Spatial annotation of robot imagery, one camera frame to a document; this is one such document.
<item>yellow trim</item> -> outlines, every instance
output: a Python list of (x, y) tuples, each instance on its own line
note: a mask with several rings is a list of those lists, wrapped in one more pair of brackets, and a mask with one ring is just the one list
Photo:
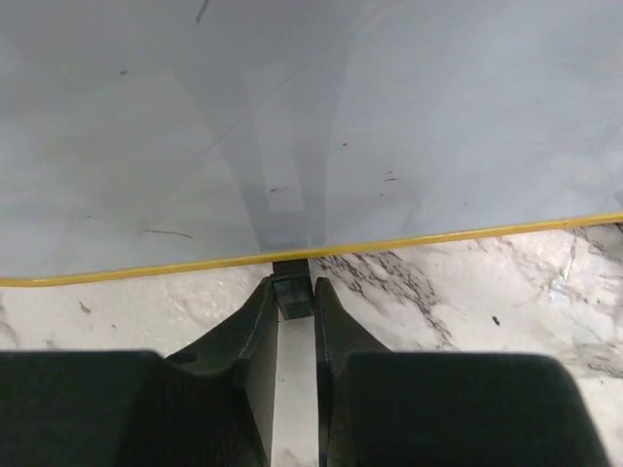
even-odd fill
[(60, 277), (43, 277), (35, 279), (0, 277), (0, 286), (3, 287), (55, 287), (61, 285), (85, 284), (104, 280), (131, 279), (150, 275), (173, 274), (192, 270), (227, 268), (231, 266), (257, 265), (274, 261), (299, 260), (318, 256), (344, 255), (347, 253), (364, 252), (371, 250), (387, 250), (404, 248), (406, 246), (443, 243), (447, 241), (468, 240), (487, 236), (511, 234), (525, 234), (528, 232), (549, 231), (554, 229), (569, 229), (572, 227), (592, 226), (596, 224), (610, 224), (623, 222), (623, 212), (600, 214), (596, 216), (575, 217), (556, 221), (533, 222), (529, 224), (515, 224), (512, 226), (492, 227), (476, 231), (455, 233), (437, 233), (435, 235), (398, 238), (394, 240), (368, 241), (348, 245), (327, 246), (322, 248), (306, 248), (302, 250), (263, 253), (260, 255), (240, 256), (220, 260), (197, 261), (178, 265), (150, 266), (147, 268), (108, 270), (88, 274), (64, 275)]

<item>gray panel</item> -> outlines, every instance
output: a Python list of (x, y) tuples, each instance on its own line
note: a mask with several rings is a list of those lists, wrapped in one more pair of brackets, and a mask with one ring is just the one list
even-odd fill
[(2, 0), (0, 276), (621, 209), (622, 2), (201, 12)]

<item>marble surface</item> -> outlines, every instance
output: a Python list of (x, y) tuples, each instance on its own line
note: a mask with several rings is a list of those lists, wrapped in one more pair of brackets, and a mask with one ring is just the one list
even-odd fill
[[(321, 258), (345, 307), (396, 350), (536, 352), (575, 378), (623, 465), (623, 227)], [(155, 348), (167, 355), (234, 312), (270, 265), (49, 289), (0, 289), (3, 349)], [(316, 462), (313, 329), (279, 329), (275, 466)]]

